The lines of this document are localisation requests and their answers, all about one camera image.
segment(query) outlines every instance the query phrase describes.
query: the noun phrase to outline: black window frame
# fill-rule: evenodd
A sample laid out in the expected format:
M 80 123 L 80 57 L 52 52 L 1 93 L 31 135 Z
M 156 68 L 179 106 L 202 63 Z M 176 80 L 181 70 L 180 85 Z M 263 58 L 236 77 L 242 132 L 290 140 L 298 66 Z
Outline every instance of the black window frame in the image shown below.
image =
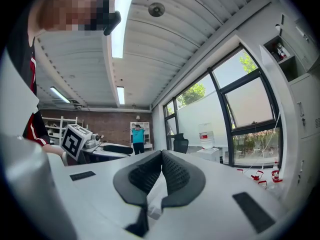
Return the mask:
M 254 71 L 248 73 L 247 75 L 237 79 L 236 81 L 219 88 L 218 82 L 213 74 L 213 71 L 218 68 L 220 65 L 222 65 L 224 62 L 229 60 L 232 56 L 237 54 L 239 51 L 244 50 L 248 55 L 251 57 L 251 59 L 254 61 L 254 63 L 257 66 L 257 69 Z M 166 145 L 167 149 L 170 150 L 171 142 L 170 138 L 174 138 L 175 135 L 167 135 L 168 127 L 167 127 L 167 120 L 171 118 L 175 118 L 175 125 L 176 125 L 176 133 L 180 133 L 179 131 L 179 122 L 178 122 L 178 107 L 177 107 L 177 97 L 179 97 L 181 94 L 183 94 L 185 91 L 187 91 L 190 87 L 192 87 L 194 84 L 199 82 L 201 79 L 206 77 L 207 75 L 210 75 L 211 80 L 213 82 L 213 85 L 215 87 L 215 91 L 217 93 L 220 106 L 222 109 L 225 129 L 226 129 L 226 136 L 227 136 L 227 142 L 228 142 L 228 165 L 231 167 L 238 167 L 238 168 L 261 168 L 261 165 L 246 165 L 246 164 L 236 164 L 235 163 L 235 154 L 234 154 L 234 142 L 233 142 L 233 136 L 238 135 L 244 135 L 244 134 L 250 134 L 250 133 L 257 133 L 262 132 L 265 130 L 273 130 L 275 127 L 279 129 L 279 161 L 278 161 L 278 167 L 281 168 L 282 166 L 282 160 L 283 160 L 283 129 L 282 129 L 282 122 L 281 122 L 281 116 L 279 117 L 278 123 L 277 119 L 279 116 L 279 107 L 276 100 L 276 97 L 274 95 L 274 92 L 271 88 L 271 85 L 264 73 L 264 71 L 261 69 L 260 65 L 258 64 L 257 60 L 251 55 L 251 53 L 240 43 L 237 48 L 229 52 L 226 56 L 224 56 L 222 59 L 220 59 L 217 63 L 207 68 L 207 70 L 201 74 L 199 77 L 197 77 L 192 83 L 190 83 L 186 88 L 184 88 L 181 92 L 179 92 L 178 95 L 172 98 L 166 105 L 163 106 L 163 112 L 164 115 L 166 115 L 166 107 L 168 104 L 173 102 L 173 108 L 174 113 L 164 118 L 164 125 L 165 125 L 165 134 L 166 134 Z M 264 89 L 266 91 L 272 116 L 274 117 L 271 120 L 258 122 L 251 125 L 246 125 L 242 127 L 237 127 L 236 122 L 234 122 L 235 128 L 233 129 L 232 126 L 232 118 L 234 118 L 232 109 L 230 108 L 230 105 L 228 104 L 228 100 L 226 97 L 226 94 L 241 87 L 244 86 L 247 83 L 250 83 L 251 81 L 260 78 L 262 81 L 262 84 L 264 86 Z M 273 164 L 264 165 L 264 168 L 272 168 Z

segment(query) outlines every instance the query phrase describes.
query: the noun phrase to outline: black office chair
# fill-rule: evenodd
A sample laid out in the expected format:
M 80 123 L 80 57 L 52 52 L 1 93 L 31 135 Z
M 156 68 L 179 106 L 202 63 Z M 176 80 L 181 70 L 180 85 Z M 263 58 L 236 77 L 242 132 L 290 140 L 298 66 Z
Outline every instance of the black office chair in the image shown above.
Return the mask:
M 184 134 L 183 133 L 178 133 L 174 137 L 173 151 L 186 154 L 187 150 L 188 150 L 188 145 L 189 145 L 189 140 L 184 138 Z

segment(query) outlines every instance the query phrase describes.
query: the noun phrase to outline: brick wall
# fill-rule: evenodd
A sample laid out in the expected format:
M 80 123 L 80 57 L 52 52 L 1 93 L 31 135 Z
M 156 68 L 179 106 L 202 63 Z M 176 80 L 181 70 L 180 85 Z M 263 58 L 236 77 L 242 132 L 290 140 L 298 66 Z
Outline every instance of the brick wall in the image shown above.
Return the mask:
M 45 118 L 60 118 L 84 120 L 83 126 L 95 134 L 104 135 L 103 141 L 130 146 L 130 122 L 136 121 L 140 116 L 140 122 L 150 123 L 151 143 L 154 144 L 153 124 L 151 113 L 131 112 L 91 112 L 91 111 L 67 111 L 47 110 L 41 111 Z

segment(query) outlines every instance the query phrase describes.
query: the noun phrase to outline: fluorescent light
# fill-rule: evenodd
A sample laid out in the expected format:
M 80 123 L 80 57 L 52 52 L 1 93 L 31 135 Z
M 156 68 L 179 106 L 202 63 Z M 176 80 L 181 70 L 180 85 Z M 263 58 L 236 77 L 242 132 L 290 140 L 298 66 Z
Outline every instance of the fluorescent light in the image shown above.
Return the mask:
M 70 101 L 65 96 L 63 96 L 56 88 L 50 87 L 50 90 L 53 91 L 55 95 L 57 95 L 65 103 L 70 103 Z
M 125 88 L 117 87 L 116 90 L 118 92 L 119 103 L 122 105 L 125 104 Z
M 132 0 L 114 0 L 114 9 L 119 11 L 121 22 L 111 33 L 111 50 L 113 58 L 121 58 L 124 54 L 124 40 L 128 13 Z

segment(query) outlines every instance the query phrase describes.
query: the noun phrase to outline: person in teal shirt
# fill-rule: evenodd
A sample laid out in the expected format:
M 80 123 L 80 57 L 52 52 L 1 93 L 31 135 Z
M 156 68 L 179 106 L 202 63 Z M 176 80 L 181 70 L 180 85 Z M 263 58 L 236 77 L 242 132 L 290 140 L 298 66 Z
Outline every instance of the person in teal shirt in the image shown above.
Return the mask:
M 141 128 L 139 124 L 135 125 L 135 128 L 131 129 L 133 137 L 133 149 L 136 155 L 145 152 L 144 132 L 145 129 Z

